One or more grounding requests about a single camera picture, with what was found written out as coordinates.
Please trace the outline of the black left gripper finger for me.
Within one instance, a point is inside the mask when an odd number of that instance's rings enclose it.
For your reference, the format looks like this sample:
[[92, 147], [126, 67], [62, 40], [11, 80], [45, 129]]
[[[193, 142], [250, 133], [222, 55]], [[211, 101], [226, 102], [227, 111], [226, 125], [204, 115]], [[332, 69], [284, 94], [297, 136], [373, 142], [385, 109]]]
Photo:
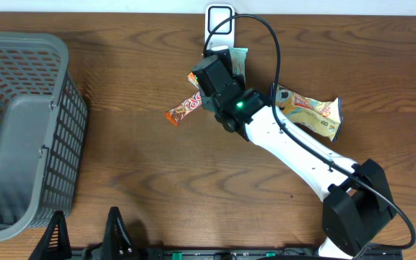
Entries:
[[71, 257], [65, 216], [62, 211], [56, 211], [29, 260], [67, 260]]
[[105, 226], [100, 260], [128, 260], [135, 258], [134, 244], [126, 229], [118, 207], [111, 207]]

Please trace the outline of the small orange snack packet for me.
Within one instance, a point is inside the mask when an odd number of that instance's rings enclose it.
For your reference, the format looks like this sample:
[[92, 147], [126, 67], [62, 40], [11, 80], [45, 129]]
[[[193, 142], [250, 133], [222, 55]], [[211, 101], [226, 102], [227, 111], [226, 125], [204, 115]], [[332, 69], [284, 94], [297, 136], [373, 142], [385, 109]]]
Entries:
[[196, 76], [192, 72], [188, 74], [187, 79], [193, 86], [195, 86], [195, 88], [199, 89], [199, 83]]

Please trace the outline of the light teal snack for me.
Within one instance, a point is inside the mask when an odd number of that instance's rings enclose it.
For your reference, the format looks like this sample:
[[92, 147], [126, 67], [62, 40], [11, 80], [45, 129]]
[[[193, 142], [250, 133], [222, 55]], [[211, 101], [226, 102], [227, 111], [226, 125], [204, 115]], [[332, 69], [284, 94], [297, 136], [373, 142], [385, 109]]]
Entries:
[[229, 48], [232, 72], [234, 76], [240, 77], [246, 83], [246, 58], [248, 48]]

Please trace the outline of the red Top chocolate bar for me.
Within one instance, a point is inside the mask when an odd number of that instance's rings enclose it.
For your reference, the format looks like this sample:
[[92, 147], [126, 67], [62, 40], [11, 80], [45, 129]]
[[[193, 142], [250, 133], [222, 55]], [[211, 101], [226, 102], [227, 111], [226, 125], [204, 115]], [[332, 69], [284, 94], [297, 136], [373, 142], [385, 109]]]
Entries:
[[169, 110], [165, 117], [174, 126], [178, 126], [179, 123], [192, 111], [196, 110], [202, 105], [202, 97], [200, 92], [196, 92], [192, 96], [185, 99], [180, 105], [177, 105], [173, 109]]

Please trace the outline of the cream snack bag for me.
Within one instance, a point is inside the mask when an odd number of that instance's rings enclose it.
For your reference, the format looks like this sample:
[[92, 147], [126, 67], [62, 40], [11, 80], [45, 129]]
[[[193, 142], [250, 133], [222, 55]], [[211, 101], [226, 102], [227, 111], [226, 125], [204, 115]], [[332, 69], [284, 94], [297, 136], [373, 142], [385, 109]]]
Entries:
[[323, 137], [335, 142], [343, 124], [342, 101], [319, 101], [302, 96], [281, 85], [274, 90], [270, 87], [270, 97], [276, 97], [276, 106], [293, 123], [308, 127]]

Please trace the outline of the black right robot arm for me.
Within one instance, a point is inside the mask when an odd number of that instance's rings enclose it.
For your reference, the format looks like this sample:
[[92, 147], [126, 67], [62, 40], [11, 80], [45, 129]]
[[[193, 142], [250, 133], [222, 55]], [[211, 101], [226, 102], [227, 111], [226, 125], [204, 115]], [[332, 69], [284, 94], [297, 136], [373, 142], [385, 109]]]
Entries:
[[359, 165], [317, 142], [292, 123], [270, 99], [247, 90], [216, 55], [192, 69], [203, 105], [226, 131], [262, 147], [297, 173], [323, 203], [326, 240], [318, 255], [353, 259], [395, 217], [382, 167]]

